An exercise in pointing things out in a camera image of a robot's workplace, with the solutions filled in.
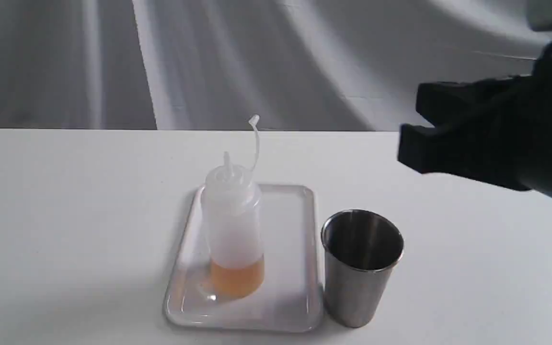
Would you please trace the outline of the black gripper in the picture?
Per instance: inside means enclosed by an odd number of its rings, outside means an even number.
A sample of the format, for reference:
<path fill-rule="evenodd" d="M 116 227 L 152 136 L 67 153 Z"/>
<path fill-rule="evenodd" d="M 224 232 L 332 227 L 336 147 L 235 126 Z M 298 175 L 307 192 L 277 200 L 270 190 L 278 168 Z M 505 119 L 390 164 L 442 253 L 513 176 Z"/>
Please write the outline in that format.
<path fill-rule="evenodd" d="M 532 31 L 552 32 L 552 0 L 527 1 L 526 19 Z M 520 118 L 481 115 L 457 121 L 495 97 L 527 87 Z M 531 77 L 423 82 L 415 109 L 435 127 L 400 127 L 401 164 L 420 174 L 455 175 L 552 198 L 552 41 L 542 49 Z"/>

